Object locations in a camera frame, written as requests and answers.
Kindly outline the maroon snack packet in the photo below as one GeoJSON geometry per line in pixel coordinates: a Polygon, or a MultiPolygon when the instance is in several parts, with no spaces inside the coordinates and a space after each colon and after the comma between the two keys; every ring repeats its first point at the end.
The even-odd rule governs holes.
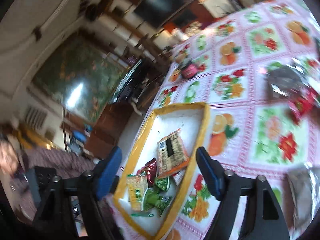
{"type": "Polygon", "coordinates": [[[153,158],[140,168],[136,175],[146,176],[148,186],[153,187],[157,175],[157,159],[153,158]]]}

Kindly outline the large orange cracker pack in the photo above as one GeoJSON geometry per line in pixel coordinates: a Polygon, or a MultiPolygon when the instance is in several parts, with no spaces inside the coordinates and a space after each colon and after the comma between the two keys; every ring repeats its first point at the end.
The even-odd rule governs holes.
{"type": "Polygon", "coordinates": [[[189,155],[177,129],[157,143],[157,176],[165,178],[180,172],[189,164],[189,155]]]}

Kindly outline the green snack packet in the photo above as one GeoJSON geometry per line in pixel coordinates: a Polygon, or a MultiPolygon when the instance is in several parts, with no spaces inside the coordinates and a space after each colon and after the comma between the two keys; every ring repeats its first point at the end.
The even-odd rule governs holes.
{"type": "Polygon", "coordinates": [[[153,187],[148,188],[144,193],[142,212],[155,208],[158,216],[161,217],[173,200],[173,196],[167,195],[170,185],[169,177],[155,178],[153,187]]]}

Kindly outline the silver foil snack bag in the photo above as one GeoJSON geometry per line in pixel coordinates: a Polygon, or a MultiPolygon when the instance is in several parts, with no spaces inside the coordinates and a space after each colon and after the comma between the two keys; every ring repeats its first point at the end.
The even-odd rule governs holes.
{"type": "Polygon", "coordinates": [[[319,166],[302,163],[288,171],[287,179],[294,204],[293,224],[302,232],[319,210],[319,166]]]}

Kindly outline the dark foil snack bag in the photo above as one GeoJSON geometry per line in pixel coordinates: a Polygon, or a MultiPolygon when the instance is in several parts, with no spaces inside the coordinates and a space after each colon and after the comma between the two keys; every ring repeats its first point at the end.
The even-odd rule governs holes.
{"type": "Polygon", "coordinates": [[[298,59],[272,69],[266,74],[268,99],[295,99],[306,96],[311,88],[308,75],[298,59]]]}

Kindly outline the red candy packet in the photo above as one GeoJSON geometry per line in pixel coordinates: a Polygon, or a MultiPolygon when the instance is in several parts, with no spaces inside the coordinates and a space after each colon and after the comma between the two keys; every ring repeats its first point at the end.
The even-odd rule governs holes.
{"type": "Polygon", "coordinates": [[[319,93],[313,88],[308,88],[303,94],[289,100],[290,115],[297,125],[316,107],[319,108],[319,93]]]}

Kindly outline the yellow rimmed white tray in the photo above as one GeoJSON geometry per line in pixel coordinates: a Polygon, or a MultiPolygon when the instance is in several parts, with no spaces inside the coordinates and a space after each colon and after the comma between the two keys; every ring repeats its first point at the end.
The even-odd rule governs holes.
{"type": "Polygon", "coordinates": [[[113,201],[127,224],[146,239],[162,239],[175,222],[193,178],[195,154],[204,141],[210,117],[204,102],[173,103],[154,109],[141,127],[114,193],[113,201]],[[134,218],[129,213],[126,177],[157,159],[157,173],[165,178],[183,172],[179,185],[169,190],[173,203],[164,214],[134,218]]]}

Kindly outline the flower landscape painting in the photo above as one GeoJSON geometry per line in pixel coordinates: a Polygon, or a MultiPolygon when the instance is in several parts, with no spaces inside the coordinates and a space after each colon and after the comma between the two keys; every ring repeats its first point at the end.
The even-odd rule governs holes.
{"type": "Polygon", "coordinates": [[[44,61],[32,84],[69,112],[95,123],[126,69],[75,33],[44,61]]]}

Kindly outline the black piano table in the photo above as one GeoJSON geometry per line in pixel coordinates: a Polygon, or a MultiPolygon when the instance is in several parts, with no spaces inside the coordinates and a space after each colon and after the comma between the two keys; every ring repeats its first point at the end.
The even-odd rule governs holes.
{"type": "Polygon", "coordinates": [[[111,94],[108,104],[129,101],[142,85],[148,74],[160,74],[155,64],[147,58],[140,58],[129,68],[126,74],[120,78],[116,88],[111,94]]]}

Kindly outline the white plastic bag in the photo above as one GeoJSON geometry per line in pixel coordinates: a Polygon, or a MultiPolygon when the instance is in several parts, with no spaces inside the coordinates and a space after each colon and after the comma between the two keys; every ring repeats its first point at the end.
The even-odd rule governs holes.
{"type": "Polygon", "coordinates": [[[189,39],[189,36],[179,28],[175,28],[172,30],[171,37],[178,43],[184,42],[189,39]]]}

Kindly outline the black television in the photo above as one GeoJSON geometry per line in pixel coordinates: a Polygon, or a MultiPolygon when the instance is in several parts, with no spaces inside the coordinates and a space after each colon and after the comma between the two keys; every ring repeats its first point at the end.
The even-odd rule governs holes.
{"type": "Polygon", "coordinates": [[[193,0],[140,0],[134,13],[158,29],[193,0]]]}

